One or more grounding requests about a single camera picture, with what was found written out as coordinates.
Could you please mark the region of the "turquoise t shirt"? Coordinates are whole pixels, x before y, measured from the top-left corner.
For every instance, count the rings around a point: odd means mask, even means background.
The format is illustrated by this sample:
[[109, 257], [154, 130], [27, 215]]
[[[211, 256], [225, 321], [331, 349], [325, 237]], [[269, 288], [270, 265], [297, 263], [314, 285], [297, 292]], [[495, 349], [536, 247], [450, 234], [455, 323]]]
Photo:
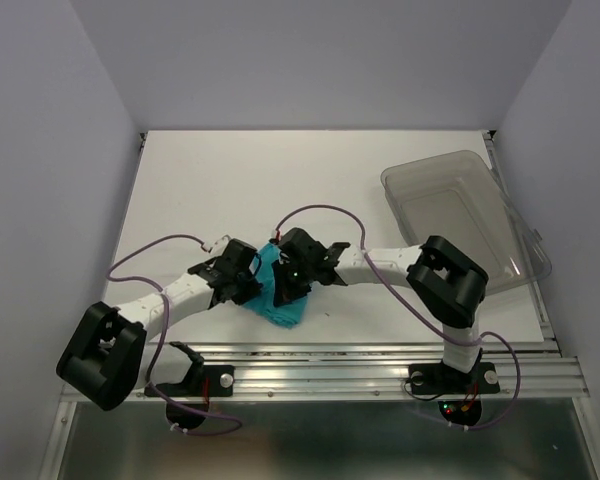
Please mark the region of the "turquoise t shirt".
[[242, 307], [263, 317], [277, 327], [292, 329], [302, 321], [308, 298], [303, 297], [278, 307], [274, 305], [273, 263], [279, 259], [279, 254], [278, 247], [271, 243], [265, 244], [258, 251], [258, 257], [255, 259], [255, 277], [261, 284], [261, 291], [255, 298], [243, 304]]

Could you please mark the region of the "clear plastic bin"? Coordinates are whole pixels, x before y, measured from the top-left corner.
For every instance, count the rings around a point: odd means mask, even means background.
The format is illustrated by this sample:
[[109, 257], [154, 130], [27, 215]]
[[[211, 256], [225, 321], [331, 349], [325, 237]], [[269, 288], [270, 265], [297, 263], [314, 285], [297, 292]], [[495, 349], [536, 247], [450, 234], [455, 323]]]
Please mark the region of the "clear plastic bin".
[[536, 304], [535, 284], [552, 270], [541, 238], [493, 170], [461, 150], [386, 168], [380, 176], [401, 243], [442, 236], [489, 276], [492, 301]]

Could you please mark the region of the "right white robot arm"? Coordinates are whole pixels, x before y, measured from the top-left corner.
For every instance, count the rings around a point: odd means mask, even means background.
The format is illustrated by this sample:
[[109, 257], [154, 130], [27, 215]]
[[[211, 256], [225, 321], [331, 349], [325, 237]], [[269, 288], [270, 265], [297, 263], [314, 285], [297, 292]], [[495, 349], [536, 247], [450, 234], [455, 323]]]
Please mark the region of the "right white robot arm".
[[301, 228], [277, 241], [279, 258], [272, 264], [276, 307], [303, 298], [311, 286], [385, 286], [399, 296], [411, 289], [441, 323], [437, 329], [406, 299], [398, 297], [414, 316], [443, 339], [443, 357], [423, 385], [462, 390], [478, 381], [482, 356], [477, 311], [484, 301], [489, 277], [479, 265], [441, 236], [400, 249], [367, 249], [348, 242], [329, 247]]

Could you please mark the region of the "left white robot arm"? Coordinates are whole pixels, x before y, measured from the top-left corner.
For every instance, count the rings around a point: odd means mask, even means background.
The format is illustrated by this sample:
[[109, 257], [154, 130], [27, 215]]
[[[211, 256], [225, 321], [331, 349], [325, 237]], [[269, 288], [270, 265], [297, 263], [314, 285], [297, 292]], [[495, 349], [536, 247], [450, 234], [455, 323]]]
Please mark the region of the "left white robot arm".
[[251, 270], [258, 259], [255, 247], [228, 238], [212, 252], [154, 293], [117, 306], [102, 301], [89, 306], [60, 356], [58, 377], [102, 410], [112, 410], [146, 384], [148, 341], [183, 319], [225, 302], [243, 304], [260, 293]]

